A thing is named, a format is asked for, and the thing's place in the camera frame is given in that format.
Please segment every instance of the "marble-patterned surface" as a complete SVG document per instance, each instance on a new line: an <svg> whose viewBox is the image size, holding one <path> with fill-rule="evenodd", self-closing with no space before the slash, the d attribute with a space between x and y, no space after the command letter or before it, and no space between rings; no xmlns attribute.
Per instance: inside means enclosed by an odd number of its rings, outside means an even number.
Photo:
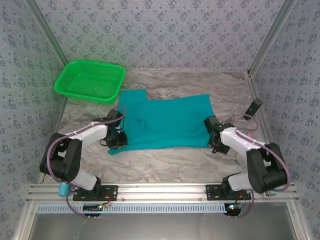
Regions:
<svg viewBox="0 0 320 240"><path fill-rule="evenodd" d="M123 89L147 89L149 99L174 99L209 94L212 109L220 119L244 113L251 103L243 73L222 72L127 72ZM69 133L105 117L116 106L68 99L60 133ZM255 124L237 119L236 126ZM262 140L258 131L253 136ZM103 182L211 182L245 170L236 162L237 153L212 154L209 148L167 148L125 151L109 155L98 142L82 150L81 167Z"/></svg>

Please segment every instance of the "black mounting bracket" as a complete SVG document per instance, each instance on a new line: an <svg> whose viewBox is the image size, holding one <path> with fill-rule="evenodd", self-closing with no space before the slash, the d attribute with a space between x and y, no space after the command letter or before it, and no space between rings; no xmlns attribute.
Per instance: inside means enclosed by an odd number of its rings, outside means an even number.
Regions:
<svg viewBox="0 0 320 240"><path fill-rule="evenodd" d="M95 201L95 202L108 202L110 197L110 202L116 201L118 196L118 186L117 185L101 185L99 194L96 197L92 197L91 194L85 189L78 188L74 190L73 201Z"/></svg>
<svg viewBox="0 0 320 240"><path fill-rule="evenodd" d="M251 194L246 190L232 191L226 195L226 191L221 184L208 184L205 186L206 199L208 201L227 201L227 200L251 200Z"/></svg>
<svg viewBox="0 0 320 240"><path fill-rule="evenodd" d="M40 172L50 174L47 166L47 153L51 144L57 139L64 137L60 133L54 133L43 154L40 163ZM82 141L79 139L65 138L55 145L50 153L50 165L54 175L67 183L72 182L79 173L81 160Z"/></svg>
<svg viewBox="0 0 320 240"><path fill-rule="evenodd" d="M210 134L207 145L213 149L212 153L215 154L219 152L227 154L230 147L222 143L220 133L234 126L231 123L221 124L215 115L207 117L203 122L206 130Z"/></svg>
<svg viewBox="0 0 320 240"><path fill-rule="evenodd" d="M110 110L106 117L96 118L94 122L106 122L118 119L122 117L123 114L117 110ZM117 129L121 123L121 120L118 120L113 123L106 124L108 126L107 133L105 138L100 140L100 145L107 146L110 149L123 148L128 145L128 138L124 131L118 132L120 129Z"/></svg>

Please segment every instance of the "metal rail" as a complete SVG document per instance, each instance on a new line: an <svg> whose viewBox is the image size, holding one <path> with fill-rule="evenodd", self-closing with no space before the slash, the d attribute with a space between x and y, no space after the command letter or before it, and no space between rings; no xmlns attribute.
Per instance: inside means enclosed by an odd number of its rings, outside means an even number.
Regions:
<svg viewBox="0 0 320 240"><path fill-rule="evenodd" d="M83 211L83 203L73 204L78 213ZM73 214L67 204L39 204L37 214ZM198 214L226 213L224 203L113 203L95 214Z"/></svg>
<svg viewBox="0 0 320 240"><path fill-rule="evenodd" d="M117 204L172 204L172 203L233 203L234 200L208 201L206 185L220 184L208 183L113 183L118 186ZM37 204L64 204L66 199L58 196L59 184L32 184L28 189L27 203ZM262 194L254 194L256 203L283 203L298 201L294 183L283 192L272 198L264 198ZM99 203L95 201L73 201L71 203Z"/></svg>

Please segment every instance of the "enclosure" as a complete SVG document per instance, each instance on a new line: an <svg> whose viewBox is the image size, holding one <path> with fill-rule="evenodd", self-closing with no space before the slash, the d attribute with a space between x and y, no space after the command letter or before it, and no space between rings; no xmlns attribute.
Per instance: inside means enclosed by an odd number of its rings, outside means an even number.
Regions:
<svg viewBox="0 0 320 240"><path fill-rule="evenodd" d="M319 1L3 0L0 5L1 239L320 239ZM58 210L57 204L65 206L58 184L39 171L49 138L80 129L118 105L54 91L62 69L77 59L123 66L121 90L146 89L149 100L209 94L221 121L243 114L259 97L259 128L246 134L279 144L292 176L289 191L271 200L258 194L250 215L228 220L200 209L207 203L206 184L247 168L236 161L236 151L179 147L110 155L96 142L82 150L81 167L103 183L119 185L127 206L140 209L156 201L193 210L119 214L114 209L96 224ZM255 126L241 118L233 124Z"/></svg>

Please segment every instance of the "black joint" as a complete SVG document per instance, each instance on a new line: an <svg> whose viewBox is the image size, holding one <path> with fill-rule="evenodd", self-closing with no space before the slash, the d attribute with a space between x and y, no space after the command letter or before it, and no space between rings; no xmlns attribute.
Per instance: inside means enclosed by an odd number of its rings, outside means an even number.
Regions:
<svg viewBox="0 0 320 240"><path fill-rule="evenodd" d="M212 153L217 152L227 154L230 147L224 145L221 142L220 133L227 128L234 127L231 123L222 124L218 118L214 116L207 117L204 121L204 125L208 133L210 134L208 146L213 148Z"/></svg>
<svg viewBox="0 0 320 240"><path fill-rule="evenodd" d="M262 100L260 98L256 98L255 100L253 100L253 102L251 103L251 105L249 106L249 108L246 110L245 114L253 117L256 112L258 111L258 109L261 107L262 105ZM249 116L243 116L245 120L250 120L251 117Z"/></svg>
<svg viewBox="0 0 320 240"><path fill-rule="evenodd" d="M101 117L101 118L96 118L94 119L93 121L94 122L99 122L99 123L104 123L104 122L107 122L107 121L112 121L112 120L116 120L120 117L122 117L123 114L117 110L114 110L114 109L111 109L109 112L108 112L108 115L106 117ZM121 122L121 119L118 120L118 121L115 121L115 122L112 122L112 123L108 123L106 124L107 126L114 126L114 127L119 127L120 125L120 122Z"/></svg>
<svg viewBox="0 0 320 240"><path fill-rule="evenodd" d="M275 143L265 145L284 162L280 148ZM259 194L273 190L287 183L287 176L281 163L263 148L251 149L246 153L248 178L252 188ZM270 162L265 166L264 160Z"/></svg>
<svg viewBox="0 0 320 240"><path fill-rule="evenodd" d="M128 138L124 131L118 132L116 128L108 127L106 137L100 140L100 144L110 149L123 148L128 145Z"/></svg>
<svg viewBox="0 0 320 240"><path fill-rule="evenodd" d="M51 144L65 135L54 133L46 147L42 161L40 163L40 171L44 174L50 174L47 166L47 153ZM80 169L82 151L82 141L78 139L66 138L58 142L50 153L50 166L54 175L68 183L72 182Z"/></svg>

